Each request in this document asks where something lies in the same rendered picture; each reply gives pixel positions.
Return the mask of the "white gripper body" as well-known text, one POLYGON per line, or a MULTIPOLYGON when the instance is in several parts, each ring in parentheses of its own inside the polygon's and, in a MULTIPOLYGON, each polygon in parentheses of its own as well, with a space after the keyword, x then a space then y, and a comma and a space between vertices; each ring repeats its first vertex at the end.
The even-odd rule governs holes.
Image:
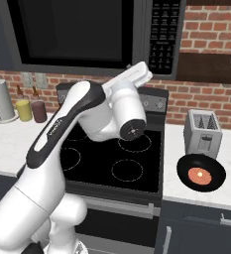
POLYGON ((111 87, 119 82, 128 80, 132 82, 137 88, 143 86, 149 82, 153 77, 153 74, 149 71, 148 66, 145 62, 139 62, 131 66, 127 70, 123 71, 119 75, 113 77, 109 81, 102 85, 102 88, 106 95, 110 95, 112 90, 111 87))

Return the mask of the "grey microwave oven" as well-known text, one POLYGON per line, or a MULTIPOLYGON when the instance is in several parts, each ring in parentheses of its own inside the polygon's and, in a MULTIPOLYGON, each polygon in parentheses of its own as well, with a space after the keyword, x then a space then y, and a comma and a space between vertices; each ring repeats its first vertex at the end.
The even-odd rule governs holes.
POLYGON ((145 62, 154 77, 176 75, 186 0, 134 0, 133 59, 124 68, 76 67, 23 63, 6 0, 0 0, 0 16, 16 71, 112 76, 145 62))

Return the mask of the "black glass microwave door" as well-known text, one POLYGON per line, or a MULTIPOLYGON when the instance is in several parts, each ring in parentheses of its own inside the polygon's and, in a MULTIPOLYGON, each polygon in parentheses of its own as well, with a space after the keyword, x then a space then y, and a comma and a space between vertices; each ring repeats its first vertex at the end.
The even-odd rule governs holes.
POLYGON ((6 0, 24 64, 124 68, 134 0, 6 0))

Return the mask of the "black bowl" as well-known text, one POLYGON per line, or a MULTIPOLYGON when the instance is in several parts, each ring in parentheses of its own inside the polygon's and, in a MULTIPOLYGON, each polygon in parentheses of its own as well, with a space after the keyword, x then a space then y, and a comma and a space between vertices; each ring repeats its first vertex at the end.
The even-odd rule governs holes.
POLYGON ((188 154, 176 165, 179 179, 190 189, 210 192, 219 189, 226 179, 223 166, 216 160, 202 154, 188 154))

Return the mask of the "round brown waffle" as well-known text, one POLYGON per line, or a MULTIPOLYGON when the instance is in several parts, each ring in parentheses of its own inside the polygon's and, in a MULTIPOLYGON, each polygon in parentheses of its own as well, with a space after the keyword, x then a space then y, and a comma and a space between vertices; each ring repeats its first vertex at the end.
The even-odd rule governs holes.
POLYGON ((202 168, 190 168, 188 177, 193 183, 200 186, 207 186, 212 181, 210 173, 202 168))

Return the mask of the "black oven door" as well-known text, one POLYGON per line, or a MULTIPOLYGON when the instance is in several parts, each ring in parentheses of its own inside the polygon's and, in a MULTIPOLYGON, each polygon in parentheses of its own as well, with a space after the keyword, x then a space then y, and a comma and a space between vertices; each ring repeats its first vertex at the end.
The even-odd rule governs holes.
POLYGON ((89 254, 154 254, 160 212, 148 219, 87 207, 76 233, 89 254))

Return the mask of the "dark grey cupboard door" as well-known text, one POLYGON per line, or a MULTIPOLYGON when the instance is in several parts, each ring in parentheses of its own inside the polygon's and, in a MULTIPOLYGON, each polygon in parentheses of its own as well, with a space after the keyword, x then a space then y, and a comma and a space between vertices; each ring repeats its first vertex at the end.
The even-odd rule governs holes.
POLYGON ((168 254, 231 254, 231 227, 159 220, 154 254, 163 254, 167 226, 172 228, 168 254))

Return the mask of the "black stove with hob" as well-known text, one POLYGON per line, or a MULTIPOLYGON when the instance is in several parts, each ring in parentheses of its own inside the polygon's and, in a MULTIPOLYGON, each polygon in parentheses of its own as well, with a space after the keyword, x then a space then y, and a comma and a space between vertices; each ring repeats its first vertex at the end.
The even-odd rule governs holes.
POLYGON ((144 107, 147 127, 138 139, 93 142, 79 125, 68 134, 60 150, 68 193, 161 208, 169 93, 142 87, 139 94, 150 105, 144 107))

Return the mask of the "silver toaster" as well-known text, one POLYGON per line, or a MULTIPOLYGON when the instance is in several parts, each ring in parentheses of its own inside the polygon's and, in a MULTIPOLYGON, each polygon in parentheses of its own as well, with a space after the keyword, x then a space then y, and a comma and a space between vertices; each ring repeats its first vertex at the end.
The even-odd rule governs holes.
POLYGON ((204 154, 216 159, 222 130, 213 111, 189 109, 183 128, 184 150, 187 154, 204 154))

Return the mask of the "dark brown jar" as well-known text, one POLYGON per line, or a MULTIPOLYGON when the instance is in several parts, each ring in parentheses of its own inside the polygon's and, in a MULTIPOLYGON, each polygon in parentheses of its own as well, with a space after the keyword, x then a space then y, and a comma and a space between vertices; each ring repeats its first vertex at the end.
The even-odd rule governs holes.
POLYGON ((43 123, 47 120, 46 106, 43 101, 34 101, 32 103, 32 111, 37 123, 43 123))

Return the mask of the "yellow jar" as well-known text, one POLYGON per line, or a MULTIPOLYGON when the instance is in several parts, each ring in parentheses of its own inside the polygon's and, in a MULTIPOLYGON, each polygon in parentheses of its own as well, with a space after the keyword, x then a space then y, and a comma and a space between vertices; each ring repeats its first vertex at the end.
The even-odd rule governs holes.
POLYGON ((32 110, 30 102, 26 99, 21 99, 16 102, 16 108, 21 121, 26 122, 32 119, 32 110))

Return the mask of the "dark grey drawer front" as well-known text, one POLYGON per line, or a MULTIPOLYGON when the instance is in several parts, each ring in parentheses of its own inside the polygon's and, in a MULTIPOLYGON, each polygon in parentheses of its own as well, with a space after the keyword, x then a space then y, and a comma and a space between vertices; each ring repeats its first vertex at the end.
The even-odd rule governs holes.
POLYGON ((199 223, 201 225, 226 226, 220 224, 221 213, 231 219, 231 210, 163 200, 161 218, 179 222, 199 223))

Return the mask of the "dark wooden wall shelf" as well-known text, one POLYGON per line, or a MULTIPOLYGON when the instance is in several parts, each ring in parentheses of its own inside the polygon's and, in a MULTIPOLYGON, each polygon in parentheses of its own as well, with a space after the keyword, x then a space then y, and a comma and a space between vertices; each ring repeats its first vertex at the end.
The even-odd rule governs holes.
POLYGON ((231 84, 231 55, 180 53, 175 80, 231 84))

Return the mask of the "grey wall socket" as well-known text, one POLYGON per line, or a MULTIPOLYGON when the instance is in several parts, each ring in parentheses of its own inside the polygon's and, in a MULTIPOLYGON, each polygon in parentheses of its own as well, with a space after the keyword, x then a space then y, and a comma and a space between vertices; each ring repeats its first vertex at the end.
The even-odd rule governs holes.
POLYGON ((47 83, 47 77, 44 73, 35 73, 35 79, 36 79, 36 87, 39 89, 47 89, 48 83, 47 83))
POLYGON ((32 87, 33 86, 33 77, 30 72, 22 72, 21 79, 25 87, 32 87))

